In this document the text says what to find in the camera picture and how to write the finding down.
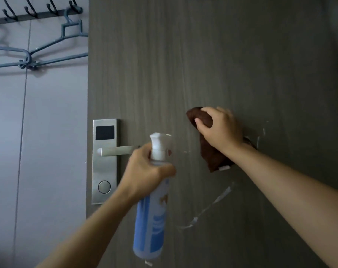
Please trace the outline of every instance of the person's left hand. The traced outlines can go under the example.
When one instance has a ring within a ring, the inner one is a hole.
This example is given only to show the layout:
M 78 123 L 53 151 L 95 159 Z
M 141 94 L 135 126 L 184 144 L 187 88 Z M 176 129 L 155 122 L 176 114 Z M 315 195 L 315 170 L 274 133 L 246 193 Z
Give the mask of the person's left hand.
M 129 193 L 134 203 L 153 192 L 163 179 L 176 174 L 172 164 L 153 166 L 149 161 L 151 149 L 151 143 L 147 143 L 133 152 L 118 186 Z

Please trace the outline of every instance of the person's left arm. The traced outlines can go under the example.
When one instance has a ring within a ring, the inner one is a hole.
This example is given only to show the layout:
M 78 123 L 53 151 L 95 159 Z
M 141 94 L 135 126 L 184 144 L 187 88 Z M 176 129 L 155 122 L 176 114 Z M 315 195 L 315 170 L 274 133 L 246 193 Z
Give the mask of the person's left arm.
M 117 190 L 85 223 L 36 268 L 95 268 L 130 208 L 149 195 L 166 177 L 174 176 L 175 167 L 160 167 L 149 162 L 151 144 L 135 150 Z

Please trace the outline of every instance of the white wall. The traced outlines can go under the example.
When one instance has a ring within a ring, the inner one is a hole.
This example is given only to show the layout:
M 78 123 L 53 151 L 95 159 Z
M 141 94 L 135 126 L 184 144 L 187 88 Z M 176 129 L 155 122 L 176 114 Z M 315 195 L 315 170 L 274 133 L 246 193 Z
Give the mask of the white wall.
M 57 9 L 68 0 L 53 0 Z M 88 31 L 88 0 L 76 0 Z M 26 0 L 8 0 L 18 15 Z M 48 0 L 33 0 L 37 12 Z M 0 0 L 0 17 L 6 6 Z M 0 45 L 33 49 L 61 34 L 64 17 L 0 25 Z M 88 39 L 34 55 L 88 51 Z M 0 63 L 22 55 L 0 52 Z M 25 71 L 0 68 L 0 267 L 33 267 L 86 218 L 87 58 Z

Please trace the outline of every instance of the door handle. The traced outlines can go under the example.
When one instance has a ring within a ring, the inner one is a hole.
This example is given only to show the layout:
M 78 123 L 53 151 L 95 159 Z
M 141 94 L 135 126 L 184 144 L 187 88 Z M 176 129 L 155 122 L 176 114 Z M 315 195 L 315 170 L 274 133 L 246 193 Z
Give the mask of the door handle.
M 140 148 L 140 146 L 118 146 L 114 148 L 99 148 L 97 149 L 97 153 L 102 157 L 128 155 L 132 154 L 133 151 L 137 148 Z

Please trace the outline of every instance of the door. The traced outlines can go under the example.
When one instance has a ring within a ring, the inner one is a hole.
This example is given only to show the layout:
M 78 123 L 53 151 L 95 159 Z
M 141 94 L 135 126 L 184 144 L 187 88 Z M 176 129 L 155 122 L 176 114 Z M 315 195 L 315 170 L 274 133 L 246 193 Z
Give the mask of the door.
M 122 146 L 173 136 L 153 267 L 325 267 L 242 170 L 209 173 L 185 114 L 230 108 L 259 150 L 338 188 L 338 62 L 320 0 L 90 0 L 89 45 L 88 216 L 92 121 L 118 118 Z M 135 215 L 99 267 L 145 267 Z

